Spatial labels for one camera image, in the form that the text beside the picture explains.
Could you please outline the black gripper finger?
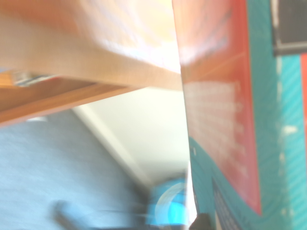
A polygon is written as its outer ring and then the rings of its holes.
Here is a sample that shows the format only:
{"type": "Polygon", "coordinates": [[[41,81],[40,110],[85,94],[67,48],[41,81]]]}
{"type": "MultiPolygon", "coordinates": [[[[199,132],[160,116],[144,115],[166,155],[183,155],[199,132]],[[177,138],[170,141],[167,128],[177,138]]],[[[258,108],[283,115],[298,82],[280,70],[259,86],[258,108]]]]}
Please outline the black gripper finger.
{"type": "Polygon", "coordinates": [[[200,213],[196,216],[189,230],[211,230],[210,218],[207,213],[200,213]]]}

